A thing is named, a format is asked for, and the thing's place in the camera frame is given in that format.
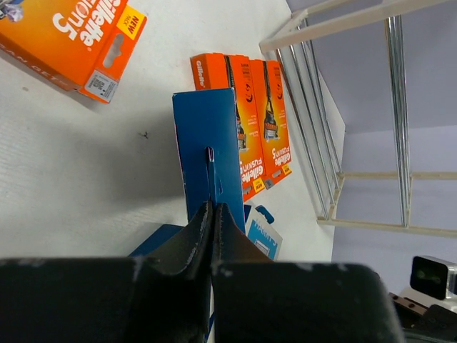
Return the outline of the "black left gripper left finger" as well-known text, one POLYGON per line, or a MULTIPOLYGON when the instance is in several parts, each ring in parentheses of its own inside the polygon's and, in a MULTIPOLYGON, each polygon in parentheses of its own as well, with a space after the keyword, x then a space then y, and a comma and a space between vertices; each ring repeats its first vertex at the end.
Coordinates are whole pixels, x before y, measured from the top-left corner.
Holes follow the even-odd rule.
POLYGON ((1 260, 3 342, 202 342, 213 207, 146 256, 1 260))

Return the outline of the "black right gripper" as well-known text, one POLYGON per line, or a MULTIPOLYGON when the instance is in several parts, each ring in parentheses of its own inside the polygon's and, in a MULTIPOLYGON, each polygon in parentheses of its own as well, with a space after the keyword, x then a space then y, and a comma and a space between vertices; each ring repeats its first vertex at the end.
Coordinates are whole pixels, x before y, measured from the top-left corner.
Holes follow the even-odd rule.
POLYGON ((456 313, 437 304, 399 306, 406 342, 456 342, 456 313))

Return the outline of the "orange Gillette Fusion5 box right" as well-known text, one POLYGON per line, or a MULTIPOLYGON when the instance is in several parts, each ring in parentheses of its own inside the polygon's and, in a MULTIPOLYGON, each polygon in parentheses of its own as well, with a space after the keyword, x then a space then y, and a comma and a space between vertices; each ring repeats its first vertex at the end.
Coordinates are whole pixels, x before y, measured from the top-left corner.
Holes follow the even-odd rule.
POLYGON ((267 189, 291 173, 291 148, 281 66, 277 61, 250 60, 267 189))

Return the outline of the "cream metal-rod shelf rack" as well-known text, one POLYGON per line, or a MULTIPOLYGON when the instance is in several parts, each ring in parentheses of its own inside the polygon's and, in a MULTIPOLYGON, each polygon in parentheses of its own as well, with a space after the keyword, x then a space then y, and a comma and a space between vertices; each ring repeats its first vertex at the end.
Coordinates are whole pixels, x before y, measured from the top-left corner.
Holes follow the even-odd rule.
POLYGON ((292 13, 290 19, 259 48, 274 54, 291 102, 303 149, 311 168, 321 208, 322 226, 372 229, 433 237, 456 236, 453 229, 411 223, 413 187, 419 181, 452 182, 453 171, 414 171, 411 168, 410 72, 405 66, 404 22, 412 15, 438 9, 456 10, 454 1, 366 2, 362 9, 312 24, 311 16, 342 6, 324 1, 292 13), (338 145, 352 128, 392 122, 396 168, 392 171, 347 171, 345 152, 338 145), (395 224, 338 217, 341 195, 354 180, 398 185, 395 224))

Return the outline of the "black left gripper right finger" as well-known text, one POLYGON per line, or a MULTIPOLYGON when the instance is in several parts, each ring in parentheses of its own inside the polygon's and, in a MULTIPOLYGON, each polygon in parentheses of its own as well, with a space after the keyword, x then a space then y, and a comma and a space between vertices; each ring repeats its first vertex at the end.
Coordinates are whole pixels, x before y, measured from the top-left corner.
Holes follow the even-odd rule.
POLYGON ((272 262, 226 204, 214 222, 217 342, 403 342, 380 277, 360 264, 272 262))

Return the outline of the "blue Harry's razor box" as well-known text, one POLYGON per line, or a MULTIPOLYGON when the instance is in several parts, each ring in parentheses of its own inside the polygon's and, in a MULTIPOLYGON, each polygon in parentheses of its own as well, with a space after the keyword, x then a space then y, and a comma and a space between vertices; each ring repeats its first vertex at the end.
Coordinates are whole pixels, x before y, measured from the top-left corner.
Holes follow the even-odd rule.
POLYGON ((226 204, 244 234, 233 89, 172 97, 188 222, 161 225, 133 255, 144 282, 136 342, 203 342, 210 326, 214 222, 226 204))
POLYGON ((272 226, 273 215, 263 205, 245 204, 244 212, 246 236, 269 259, 276 261, 283 238, 272 226))

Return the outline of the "orange Gillette Fusion5 box left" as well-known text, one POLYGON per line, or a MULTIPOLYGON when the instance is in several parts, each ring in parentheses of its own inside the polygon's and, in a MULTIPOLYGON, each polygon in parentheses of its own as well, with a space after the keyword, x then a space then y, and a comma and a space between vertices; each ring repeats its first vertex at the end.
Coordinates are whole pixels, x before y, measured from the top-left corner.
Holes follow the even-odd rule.
POLYGON ((146 22, 127 1, 2 1, 1 50, 63 90, 108 104, 146 22))

